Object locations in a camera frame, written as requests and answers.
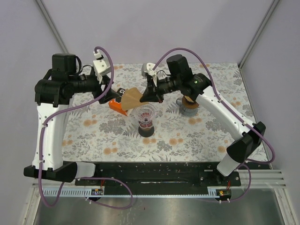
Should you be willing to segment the coffee filter paper box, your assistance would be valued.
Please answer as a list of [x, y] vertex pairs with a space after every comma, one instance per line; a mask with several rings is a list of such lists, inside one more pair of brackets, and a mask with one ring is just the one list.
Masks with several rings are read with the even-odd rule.
[[110, 101], [108, 102], [108, 105], [109, 105], [109, 107], [110, 107], [112, 110], [114, 110], [114, 111], [116, 111], [116, 112], [118, 112], [118, 113], [120, 113], [120, 114], [123, 114], [123, 115], [125, 115], [125, 116], [129, 116], [129, 115], [131, 114], [131, 112], [132, 112], [132, 109], [127, 110], [127, 111], [124, 111], [124, 110], [122, 109], [122, 107], [121, 107], [121, 98], [122, 98], [123, 94], [125, 93], [125, 91], [126, 91], [126, 89], [119, 88], [119, 89], [117, 90], [117, 93], [119, 94], [119, 96], [116, 97], [116, 98], [114, 98], [114, 99], [112, 99], [112, 100], [110, 100]]

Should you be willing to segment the clear plastic cup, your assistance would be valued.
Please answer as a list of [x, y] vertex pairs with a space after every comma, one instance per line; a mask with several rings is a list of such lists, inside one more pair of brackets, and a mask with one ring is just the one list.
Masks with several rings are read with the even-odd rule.
[[156, 108], [152, 104], [139, 106], [135, 109], [134, 116], [138, 122], [148, 125], [156, 116]]

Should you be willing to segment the round wooden dripper base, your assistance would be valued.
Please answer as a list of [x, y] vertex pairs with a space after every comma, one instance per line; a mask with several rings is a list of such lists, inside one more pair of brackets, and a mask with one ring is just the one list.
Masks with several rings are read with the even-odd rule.
[[190, 103], [190, 102], [188, 102], [188, 101], [184, 98], [184, 96], [182, 97], [182, 104], [183, 104], [183, 106], [186, 107], [187, 109], [196, 109], [196, 108], [199, 107], [199, 104], [198, 104], [198, 103], [196, 103], [196, 102]]

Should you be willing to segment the grey glass coffee server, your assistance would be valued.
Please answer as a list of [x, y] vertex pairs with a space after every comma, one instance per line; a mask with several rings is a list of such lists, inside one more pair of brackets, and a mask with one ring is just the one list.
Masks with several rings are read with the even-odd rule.
[[176, 104], [179, 106], [179, 113], [182, 116], [194, 117], [198, 112], [198, 108], [196, 108], [196, 109], [187, 109], [186, 107], [184, 107], [183, 104], [182, 104], [182, 97], [177, 98]]

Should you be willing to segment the brown bottle red cap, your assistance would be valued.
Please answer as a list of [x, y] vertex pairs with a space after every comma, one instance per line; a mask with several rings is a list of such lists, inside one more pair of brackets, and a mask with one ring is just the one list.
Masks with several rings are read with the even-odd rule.
[[154, 134], [153, 121], [139, 121], [138, 133], [142, 137], [150, 137]]

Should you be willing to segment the brown paper coffee filter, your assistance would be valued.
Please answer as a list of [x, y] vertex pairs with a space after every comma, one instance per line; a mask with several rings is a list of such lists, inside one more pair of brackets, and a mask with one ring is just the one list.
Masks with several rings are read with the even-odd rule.
[[194, 101], [190, 98], [190, 97], [188, 97], [188, 96], [184, 96], [184, 98], [188, 101], [188, 102], [190, 102], [190, 103], [194, 103]]

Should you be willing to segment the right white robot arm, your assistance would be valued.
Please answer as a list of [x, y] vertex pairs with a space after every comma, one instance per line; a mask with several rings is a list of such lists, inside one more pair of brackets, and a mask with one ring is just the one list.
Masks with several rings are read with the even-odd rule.
[[206, 75], [192, 72], [187, 59], [181, 54], [169, 57], [166, 62], [170, 74], [160, 80], [154, 70], [155, 64], [143, 64], [142, 75], [147, 79], [147, 87], [140, 102], [162, 103], [165, 94], [180, 91], [212, 113], [234, 139], [217, 165], [218, 171], [213, 174], [216, 184], [225, 185], [230, 174], [260, 146], [266, 126], [262, 122], [254, 123], [239, 113], [213, 89], [212, 81]]

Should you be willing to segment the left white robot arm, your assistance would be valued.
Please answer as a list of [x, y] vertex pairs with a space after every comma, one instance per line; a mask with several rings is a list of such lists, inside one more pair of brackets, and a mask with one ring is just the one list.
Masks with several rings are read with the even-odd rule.
[[71, 111], [74, 95], [91, 93], [94, 99], [82, 107], [98, 101], [104, 104], [117, 97], [111, 89], [113, 64], [107, 53], [95, 52], [89, 75], [82, 74], [82, 64], [74, 54], [57, 53], [52, 56], [52, 68], [35, 86], [38, 112], [37, 147], [32, 164], [25, 167], [26, 177], [39, 180], [72, 182], [84, 178], [91, 185], [101, 182], [102, 174], [89, 162], [64, 161], [62, 142]]

